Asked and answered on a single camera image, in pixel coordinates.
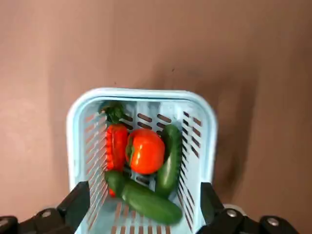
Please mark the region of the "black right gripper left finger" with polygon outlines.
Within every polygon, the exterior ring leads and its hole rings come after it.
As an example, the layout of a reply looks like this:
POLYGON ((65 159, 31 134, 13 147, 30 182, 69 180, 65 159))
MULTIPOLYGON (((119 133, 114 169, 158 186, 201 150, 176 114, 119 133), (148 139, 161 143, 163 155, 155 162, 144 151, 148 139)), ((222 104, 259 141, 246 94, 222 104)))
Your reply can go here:
POLYGON ((39 211, 19 222, 15 216, 0 218, 2 234, 74 234, 90 208, 88 181, 79 182, 55 208, 39 211))

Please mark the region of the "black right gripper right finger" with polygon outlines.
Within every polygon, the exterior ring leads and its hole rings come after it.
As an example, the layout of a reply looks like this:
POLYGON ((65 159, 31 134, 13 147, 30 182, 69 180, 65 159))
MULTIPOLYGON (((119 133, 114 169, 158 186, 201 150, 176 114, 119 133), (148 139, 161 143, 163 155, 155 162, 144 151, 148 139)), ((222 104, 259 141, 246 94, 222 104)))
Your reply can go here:
POLYGON ((199 234, 297 234, 298 231, 285 219, 265 215, 255 221, 234 208, 225 208, 212 184, 202 182, 200 208, 206 224, 199 234))

